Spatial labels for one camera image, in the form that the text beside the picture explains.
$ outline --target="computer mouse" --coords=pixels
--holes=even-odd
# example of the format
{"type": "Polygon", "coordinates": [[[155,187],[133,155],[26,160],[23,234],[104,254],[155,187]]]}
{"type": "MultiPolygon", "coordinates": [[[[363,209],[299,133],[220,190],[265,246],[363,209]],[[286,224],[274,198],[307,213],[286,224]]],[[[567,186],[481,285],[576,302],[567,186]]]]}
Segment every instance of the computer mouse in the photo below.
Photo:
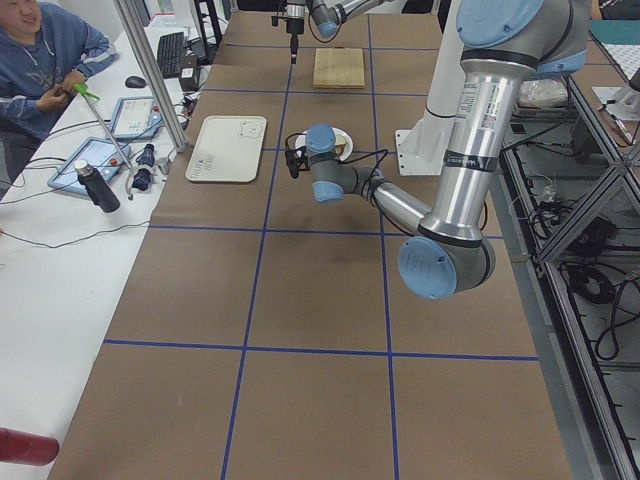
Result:
{"type": "Polygon", "coordinates": [[[142,77],[132,75],[124,81],[124,85],[129,88],[144,88],[147,86],[147,81],[142,77]]]}

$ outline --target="black cable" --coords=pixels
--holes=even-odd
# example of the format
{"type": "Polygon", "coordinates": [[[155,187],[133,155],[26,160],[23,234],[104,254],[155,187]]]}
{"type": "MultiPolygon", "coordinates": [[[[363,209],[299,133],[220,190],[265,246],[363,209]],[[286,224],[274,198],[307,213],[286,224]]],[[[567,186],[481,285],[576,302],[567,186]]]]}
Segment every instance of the black cable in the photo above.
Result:
{"type": "Polygon", "coordinates": [[[378,155],[378,154],[384,154],[386,155],[387,153],[389,153],[389,151],[387,149],[381,149],[375,152],[371,152],[371,153],[367,153],[365,155],[362,155],[361,157],[357,157],[357,158],[352,158],[351,160],[345,160],[344,162],[340,162],[342,165],[349,165],[351,163],[356,163],[359,162],[361,160],[365,160],[367,158],[373,157],[374,155],[378,155]]]}
{"type": "Polygon", "coordinates": [[[560,155],[563,157],[577,157],[580,155],[580,152],[576,152],[576,153],[565,153],[565,152],[559,152],[558,150],[555,150],[553,148],[549,148],[546,145],[541,145],[539,143],[535,143],[535,142],[531,142],[531,145],[533,145],[536,148],[539,148],[541,150],[546,150],[547,152],[552,152],[555,153],[556,155],[560,155]]]}
{"type": "Polygon", "coordinates": [[[569,18],[567,19],[567,24],[564,27],[564,31],[562,32],[562,35],[560,35],[560,38],[558,39],[556,44],[540,58],[540,63],[544,63],[546,59],[551,57],[551,55],[553,55],[562,46],[564,41],[569,36],[569,32],[571,31],[571,27],[573,26],[573,10],[573,0],[569,0],[569,18]]]}
{"type": "Polygon", "coordinates": [[[638,136],[638,128],[640,128],[640,122],[636,123],[636,129],[633,131],[633,136],[631,137],[631,143],[636,143],[636,138],[638,136]]]}
{"type": "Polygon", "coordinates": [[[313,38],[315,38],[318,42],[320,43],[329,43],[332,42],[333,40],[335,40],[335,38],[338,36],[338,34],[340,33],[340,30],[342,30],[342,22],[340,21],[340,17],[338,17],[338,12],[336,12],[335,10],[333,10],[333,12],[336,15],[336,23],[338,24],[338,30],[336,30],[336,33],[334,33],[331,38],[328,38],[327,40],[322,40],[321,38],[318,38],[318,36],[316,35],[316,32],[313,31],[313,28],[311,27],[311,15],[313,14],[313,12],[315,12],[318,8],[320,8],[323,5],[316,5],[310,12],[309,15],[307,16],[307,23],[309,24],[309,31],[311,32],[311,35],[313,36],[313,38]]]}
{"type": "Polygon", "coordinates": [[[609,277],[593,266],[568,266],[567,274],[571,290],[595,305],[611,303],[616,296],[609,277]]]}
{"type": "Polygon", "coordinates": [[[594,353],[596,354],[596,356],[600,360],[605,360],[605,361],[613,360],[620,354],[620,344],[618,342],[618,335],[616,333],[616,329],[618,327],[622,327],[624,325],[628,325],[631,322],[634,322],[635,320],[640,318],[640,313],[638,313],[638,314],[635,314],[633,317],[631,317],[631,318],[629,318],[629,319],[627,319],[627,320],[625,320],[623,322],[616,323],[616,315],[617,315],[618,310],[619,310],[620,299],[622,298],[622,293],[624,292],[625,287],[627,285],[629,285],[630,283],[635,284],[636,288],[638,288],[638,291],[640,292],[640,288],[638,287],[637,283],[635,281],[632,281],[632,280],[626,280],[625,279],[620,284],[620,287],[618,287],[618,291],[616,293],[616,297],[614,298],[613,304],[612,304],[611,317],[610,317],[610,320],[609,320],[609,326],[602,331],[602,333],[600,334],[600,336],[596,340],[596,343],[595,343],[595,346],[594,346],[594,353]],[[603,342],[604,338],[607,336],[607,334],[611,335],[611,342],[613,343],[613,353],[611,353],[610,355],[603,355],[600,352],[600,348],[601,348],[602,342],[603,342]]]}
{"type": "Polygon", "coordinates": [[[21,238],[18,237],[16,235],[12,235],[2,229],[0,229],[0,236],[2,235],[6,235],[7,237],[11,237],[14,240],[18,240],[20,242],[24,242],[24,243],[28,243],[30,245],[34,245],[36,247],[45,247],[45,248],[51,248],[51,249],[56,249],[56,248],[61,248],[61,247],[66,247],[68,245],[75,245],[77,243],[80,242],[84,242],[86,240],[89,240],[93,237],[97,237],[98,235],[103,235],[106,233],[113,233],[113,232],[117,232],[118,230],[123,230],[125,228],[136,228],[136,227],[141,227],[143,226],[145,223],[149,223],[149,220],[145,220],[144,222],[140,222],[140,223],[136,223],[136,224],[127,224],[127,225],[121,225],[119,227],[113,228],[111,230],[100,230],[99,232],[96,233],[92,233],[91,235],[87,235],[86,237],[81,237],[81,238],[77,238],[75,240],[71,240],[70,242],[65,242],[65,243],[60,243],[58,245],[49,245],[48,243],[42,243],[42,242],[34,242],[31,240],[27,240],[25,238],[21,238]]]}
{"type": "Polygon", "coordinates": [[[296,133],[292,133],[291,135],[289,135],[287,138],[284,139],[284,146],[287,150],[291,150],[291,147],[289,146],[289,140],[291,140],[293,137],[299,137],[300,135],[305,135],[305,133],[303,132],[296,132],[296,133]]]}
{"type": "Polygon", "coordinates": [[[482,225],[480,226],[480,231],[484,230],[484,227],[487,226],[487,222],[489,221],[489,207],[487,206],[487,202],[483,203],[482,211],[484,212],[484,219],[482,220],[482,225]]]}
{"type": "MultiPolygon", "coordinates": [[[[387,155],[389,154],[389,150],[387,150],[386,148],[380,149],[376,152],[373,152],[371,154],[365,155],[363,158],[366,157],[370,157],[373,155],[377,155],[377,154],[381,154],[382,156],[376,161],[376,164],[374,165],[374,167],[371,169],[371,172],[369,173],[369,177],[367,178],[367,180],[362,184],[362,190],[360,191],[360,196],[364,197],[364,189],[367,185],[371,185],[371,179],[373,178],[374,173],[378,170],[378,168],[380,168],[380,165],[382,164],[383,160],[387,157],[387,155]]],[[[407,230],[405,230],[404,228],[402,228],[400,225],[398,225],[396,222],[393,221],[393,219],[391,219],[386,212],[380,207],[380,205],[378,204],[378,201],[376,200],[375,194],[372,193],[371,194],[371,202],[373,203],[373,205],[378,209],[378,211],[380,212],[380,214],[391,224],[393,225],[399,232],[405,234],[408,237],[412,237],[413,234],[411,232],[408,232],[407,230]]]]}
{"type": "MultiPolygon", "coordinates": [[[[141,135],[144,135],[144,134],[147,132],[147,130],[145,130],[144,132],[142,132],[142,133],[138,134],[136,137],[132,138],[131,140],[128,140],[128,141],[126,141],[126,142],[118,142],[118,143],[122,143],[122,144],[124,144],[124,145],[129,146],[131,143],[134,143],[134,142],[137,140],[137,138],[138,138],[138,137],[140,137],[141,135]]],[[[138,155],[138,154],[139,154],[140,152],[142,152],[143,150],[144,150],[144,147],[143,147],[142,149],[138,150],[136,153],[134,153],[134,154],[130,155],[130,157],[131,157],[131,158],[134,158],[136,155],[138,155]]],[[[66,162],[68,159],[67,159],[67,158],[61,158],[61,157],[39,157],[39,158],[34,158],[34,159],[32,159],[29,163],[31,163],[31,162],[35,162],[35,161],[39,161],[39,160],[60,160],[60,161],[64,161],[64,162],[66,162]]],[[[122,166],[122,167],[124,167],[124,168],[128,168],[127,163],[126,163],[126,162],[124,162],[124,161],[120,164],[120,166],[122,166]]],[[[20,175],[22,176],[23,183],[24,183],[24,173],[23,173],[23,172],[24,172],[24,170],[23,170],[22,172],[20,172],[20,175]]],[[[44,192],[34,193],[33,195],[29,195],[28,197],[20,198],[20,199],[18,199],[18,200],[11,200],[11,201],[8,201],[8,202],[0,202],[0,205],[11,205],[11,204],[14,204],[14,203],[20,203],[20,202],[23,202],[23,201],[25,201],[25,200],[30,200],[30,199],[32,199],[32,198],[39,197],[39,196],[41,196],[41,195],[45,195],[45,194],[47,194],[47,193],[57,192],[57,191],[59,191],[59,190],[63,190],[63,189],[65,189],[66,187],[68,187],[68,186],[70,186],[70,185],[73,185],[75,182],[76,182],[76,179],[74,179],[74,181],[73,181],[73,182],[71,182],[71,183],[68,183],[68,184],[62,185],[62,186],[60,186],[60,187],[56,187],[56,188],[51,189],[51,190],[46,190],[46,191],[44,191],[44,192]]]]}
{"type": "Polygon", "coordinates": [[[509,150],[513,150],[514,148],[518,148],[521,145],[524,145],[526,143],[529,143],[531,140],[541,137],[542,135],[544,135],[545,133],[549,133],[550,131],[558,128],[560,125],[564,124],[564,122],[567,120],[568,116],[569,116],[569,105],[571,105],[571,89],[569,88],[569,80],[567,79],[567,77],[563,77],[563,82],[565,84],[565,88],[567,90],[567,108],[566,110],[563,112],[562,118],[560,119],[560,121],[558,123],[555,123],[553,125],[551,125],[550,127],[547,127],[541,131],[539,131],[538,133],[534,133],[533,135],[531,135],[530,137],[527,137],[523,140],[520,140],[519,142],[513,143],[511,145],[508,145],[506,147],[503,147],[502,150],[500,151],[500,153],[504,153],[507,152],[509,150]]]}
{"type": "Polygon", "coordinates": [[[61,162],[66,162],[67,159],[66,158],[61,158],[61,157],[38,157],[38,158],[32,158],[31,160],[29,160],[29,163],[27,164],[26,167],[24,167],[21,171],[20,174],[18,175],[18,177],[16,177],[16,180],[18,180],[18,178],[22,178],[22,185],[17,185],[15,182],[16,180],[13,181],[13,183],[11,182],[6,182],[6,181],[2,181],[2,183],[9,185],[9,187],[13,187],[13,188],[24,188],[25,185],[27,184],[26,179],[24,178],[24,171],[25,170],[44,170],[47,168],[58,168],[55,165],[48,165],[46,167],[33,167],[30,166],[32,163],[34,162],[39,162],[42,160],[59,160],[61,162]]]}
{"type": "MultiPolygon", "coordinates": [[[[105,119],[104,121],[105,121],[105,123],[109,123],[111,120],[106,120],[105,119]]],[[[52,135],[55,135],[56,133],[64,132],[65,130],[69,130],[69,129],[75,128],[75,127],[81,127],[83,125],[92,125],[94,123],[99,123],[99,122],[98,122],[98,120],[89,120],[87,122],[75,123],[73,125],[68,125],[66,127],[62,127],[62,128],[57,129],[57,130],[52,130],[47,134],[47,136],[42,141],[44,142],[45,140],[47,140],[52,135]]]]}

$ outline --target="electronic device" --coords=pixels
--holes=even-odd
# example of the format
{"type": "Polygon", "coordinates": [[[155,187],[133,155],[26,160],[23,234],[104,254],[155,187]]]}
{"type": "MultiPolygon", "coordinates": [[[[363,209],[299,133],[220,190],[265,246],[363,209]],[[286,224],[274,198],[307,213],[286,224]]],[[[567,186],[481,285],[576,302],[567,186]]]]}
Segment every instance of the electronic device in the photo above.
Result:
{"type": "Polygon", "coordinates": [[[162,116],[153,97],[121,98],[111,115],[109,130],[116,140],[149,140],[158,133],[162,116]]]}
{"type": "Polygon", "coordinates": [[[179,81],[183,92],[195,92],[200,88],[200,69],[197,55],[192,53],[182,57],[179,81]]]}
{"type": "MultiPolygon", "coordinates": [[[[120,148],[127,156],[131,153],[129,145],[120,145],[120,148]]],[[[78,182],[78,173],[74,168],[76,160],[85,160],[94,166],[107,183],[120,171],[120,165],[124,163],[124,159],[109,140],[89,137],[53,174],[47,185],[55,190],[88,196],[85,187],[78,182]]]]}
{"type": "Polygon", "coordinates": [[[184,55],[185,36],[183,32],[162,35],[158,41],[156,60],[163,78],[180,74],[180,61],[184,55]]]}
{"type": "Polygon", "coordinates": [[[144,88],[147,86],[147,81],[137,75],[131,75],[124,81],[124,86],[127,88],[144,88]]]}

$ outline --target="red object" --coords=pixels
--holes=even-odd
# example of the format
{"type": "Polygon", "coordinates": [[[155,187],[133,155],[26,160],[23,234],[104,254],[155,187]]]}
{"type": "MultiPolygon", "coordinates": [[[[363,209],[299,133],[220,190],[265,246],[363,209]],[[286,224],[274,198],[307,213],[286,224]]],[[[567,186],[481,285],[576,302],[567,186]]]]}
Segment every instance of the red object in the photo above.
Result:
{"type": "Polygon", "coordinates": [[[0,427],[0,462],[42,466],[53,462],[59,450],[55,438],[0,427]]]}

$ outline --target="white plate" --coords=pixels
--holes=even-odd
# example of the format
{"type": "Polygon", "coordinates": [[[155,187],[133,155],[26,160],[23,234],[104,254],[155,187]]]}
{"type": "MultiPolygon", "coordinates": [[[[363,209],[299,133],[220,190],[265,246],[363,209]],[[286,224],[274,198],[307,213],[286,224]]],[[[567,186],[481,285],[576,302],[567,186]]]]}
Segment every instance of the white plate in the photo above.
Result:
{"type": "MultiPolygon", "coordinates": [[[[332,127],[332,128],[336,138],[338,137],[338,135],[341,135],[346,140],[344,150],[342,151],[342,155],[340,155],[340,161],[344,162],[347,158],[349,158],[349,155],[351,155],[351,153],[353,152],[353,140],[351,140],[351,137],[349,136],[349,134],[344,130],[340,130],[339,128],[336,128],[336,127],[332,127]]],[[[307,138],[306,135],[298,135],[298,138],[296,138],[296,147],[295,147],[296,150],[298,148],[304,147],[306,138],[307,138]]]]}

